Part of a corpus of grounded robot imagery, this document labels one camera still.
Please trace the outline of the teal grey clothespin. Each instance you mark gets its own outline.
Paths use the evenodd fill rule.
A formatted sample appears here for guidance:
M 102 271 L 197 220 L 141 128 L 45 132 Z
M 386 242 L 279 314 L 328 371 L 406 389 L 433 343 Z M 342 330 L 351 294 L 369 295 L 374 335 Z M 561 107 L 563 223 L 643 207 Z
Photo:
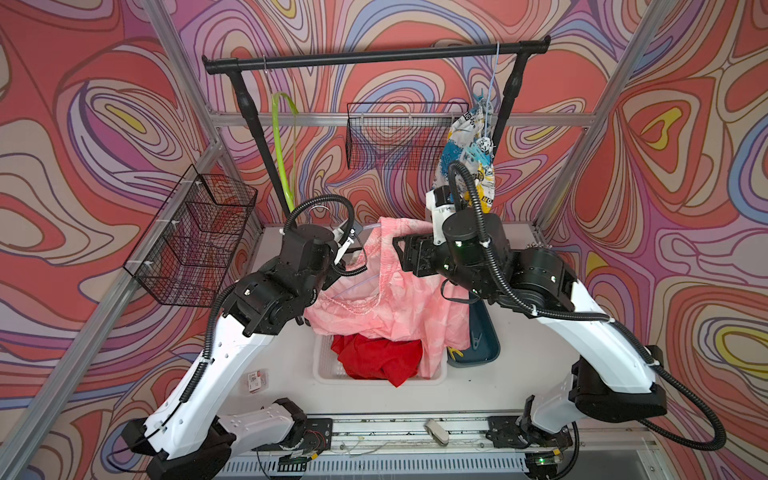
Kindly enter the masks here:
M 485 351 L 486 346 L 486 335 L 484 333 L 478 333 L 478 334 L 470 334 L 471 339 L 471 350 L 473 352 L 477 352 L 478 354 Z

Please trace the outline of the light blue hanger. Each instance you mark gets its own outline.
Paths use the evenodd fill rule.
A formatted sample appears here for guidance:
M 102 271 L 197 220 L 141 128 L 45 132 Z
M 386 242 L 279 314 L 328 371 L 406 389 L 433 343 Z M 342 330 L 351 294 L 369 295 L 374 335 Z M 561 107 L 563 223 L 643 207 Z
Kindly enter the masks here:
M 496 70 L 498 68 L 499 57 L 500 57 L 500 44 L 496 43 L 495 55 L 493 56 L 493 63 L 491 64 L 491 72 L 490 72 L 490 77 L 489 77 L 488 90 L 487 90 L 486 95 L 485 95 L 485 104 L 484 104 L 484 125 L 485 125 L 485 128 L 488 128 L 489 120 L 490 120 L 490 116 L 491 116 L 491 109 L 493 107 L 492 95 L 494 93 L 495 79 L 496 79 Z

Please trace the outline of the yellow clothespin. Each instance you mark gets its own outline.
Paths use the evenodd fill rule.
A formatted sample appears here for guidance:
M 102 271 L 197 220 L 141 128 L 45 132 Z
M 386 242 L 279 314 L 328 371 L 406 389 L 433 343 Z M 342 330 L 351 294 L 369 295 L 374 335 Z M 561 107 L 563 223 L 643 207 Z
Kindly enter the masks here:
M 449 358 L 454 362 L 457 362 L 464 357 L 464 353 L 462 351 L 453 347 L 448 347 L 447 351 Z

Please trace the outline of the red shorts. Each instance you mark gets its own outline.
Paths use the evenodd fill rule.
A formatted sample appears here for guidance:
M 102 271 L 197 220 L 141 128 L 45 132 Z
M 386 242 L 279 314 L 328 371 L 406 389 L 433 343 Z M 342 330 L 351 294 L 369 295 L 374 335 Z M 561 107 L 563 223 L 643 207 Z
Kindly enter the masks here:
M 335 335 L 331 350 L 355 380 L 386 380 L 394 387 L 415 377 L 423 356 L 420 340 L 391 341 L 361 334 Z

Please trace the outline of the pink tie-dye shorts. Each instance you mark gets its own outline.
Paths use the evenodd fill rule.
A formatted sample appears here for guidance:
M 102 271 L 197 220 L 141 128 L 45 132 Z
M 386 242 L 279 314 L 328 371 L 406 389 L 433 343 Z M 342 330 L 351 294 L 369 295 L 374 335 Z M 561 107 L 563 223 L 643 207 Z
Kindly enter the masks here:
M 420 340 L 423 356 L 417 375 L 430 378 L 448 347 L 470 347 L 468 292 L 445 283 L 440 275 L 416 277 L 401 269 L 392 246 L 394 237 L 431 232 L 430 223 L 382 217 L 379 291 L 358 300 L 335 300 L 328 290 L 305 312 L 313 330 L 323 336 L 361 334 L 391 341 Z

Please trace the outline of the lavender wire hanger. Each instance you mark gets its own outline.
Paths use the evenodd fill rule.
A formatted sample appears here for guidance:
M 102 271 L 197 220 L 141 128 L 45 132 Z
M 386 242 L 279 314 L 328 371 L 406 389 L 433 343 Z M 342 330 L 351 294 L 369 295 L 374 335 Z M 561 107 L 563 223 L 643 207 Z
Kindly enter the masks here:
M 348 269 L 365 266 L 366 271 L 337 280 L 328 290 L 333 299 L 339 301 L 358 300 L 378 294 L 381 268 L 379 233 L 379 223 L 359 228 L 355 242 L 343 259 L 346 261 Z

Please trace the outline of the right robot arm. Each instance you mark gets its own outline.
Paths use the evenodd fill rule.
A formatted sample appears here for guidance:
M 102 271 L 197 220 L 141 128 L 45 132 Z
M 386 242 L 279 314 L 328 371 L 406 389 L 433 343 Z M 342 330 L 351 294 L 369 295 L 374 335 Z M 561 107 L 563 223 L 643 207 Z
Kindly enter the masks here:
M 512 429 L 516 447 L 571 445 L 576 436 L 563 430 L 582 418 L 637 421 L 693 450 L 725 446 L 727 433 L 717 414 L 664 368 L 659 348 L 644 345 L 607 314 L 553 250 L 510 248 L 498 216 L 483 211 L 465 165 L 451 163 L 448 179 L 447 203 L 455 212 L 436 223 L 433 233 L 393 239 L 402 270 L 417 277 L 439 275 L 466 289 L 464 304 L 485 301 L 535 320 L 579 354 L 563 382 L 545 395 L 527 398 Z M 667 386 L 705 416 L 712 439 L 688 439 L 653 423 L 667 413 Z

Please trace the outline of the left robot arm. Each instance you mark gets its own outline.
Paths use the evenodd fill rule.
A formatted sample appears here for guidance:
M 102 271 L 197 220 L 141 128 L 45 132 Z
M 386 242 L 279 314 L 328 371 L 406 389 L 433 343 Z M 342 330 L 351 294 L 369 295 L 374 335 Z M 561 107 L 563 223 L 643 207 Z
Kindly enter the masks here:
M 211 305 L 203 348 L 180 383 L 148 417 L 121 433 L 127 451 L 148 458 L 150 479 L 212 479 L 234 456 L 302 444 L 307 417 L 288 398 L 256 411 L 219 410 L 253 360 L 319 294 L 348 275 L 350 200 L 324 194 L 295 207 L 283 226 L 280 253 L 226 287 Z

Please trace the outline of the white printed graphic shorts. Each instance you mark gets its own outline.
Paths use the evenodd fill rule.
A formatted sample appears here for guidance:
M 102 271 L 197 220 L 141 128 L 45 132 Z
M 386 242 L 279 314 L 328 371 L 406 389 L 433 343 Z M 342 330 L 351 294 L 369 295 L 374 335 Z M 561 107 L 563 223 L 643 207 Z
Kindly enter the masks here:
M 447 141 L 435 170 L 432 188 L 448 185 L 448 167 L 459 161 L 475 178 L 484 213 L 490 213 L 496 194 L 496 177 L 489 123 L 490 101 L 482 95 L 475 105 L 449 127 Z

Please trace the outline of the green hanger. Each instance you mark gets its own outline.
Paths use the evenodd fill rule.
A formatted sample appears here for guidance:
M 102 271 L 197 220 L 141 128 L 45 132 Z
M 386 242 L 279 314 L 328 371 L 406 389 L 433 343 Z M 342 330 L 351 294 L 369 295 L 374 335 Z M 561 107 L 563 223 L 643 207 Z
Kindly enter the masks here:
M 293 98 L 288 93 L 284 91 L 277 91 L 276 88 L 272 85 L 272 81 L 269 75 L 269 70 L 267 68 L 265 69 L 265 75 L 267 78 L 268 85 L 273 90 L 271 94 L 270 113 L 271 113 L 272 131 L 273 131 L 273 140 L 274 140 L 274 149 L 275 149 L 275 161 L 277 166 L 278 178 L 280 180 L 281 190 L 285 197 L 288 211 L 292 212 L 295 208 L 295 199 L 294 199 L 294 194 L 291 188 L 291 181 L 289 179 L 289 175 L 285 165 L 285 149 L 283 147 L 283 142 L 281 138 L 279 107 L 282 100 L 285 100 L 287 102 L 290 114 L 292 116 L 293 142 L 296 142 L 295 129 L 297 128 L 298 109 L 294 103 Z

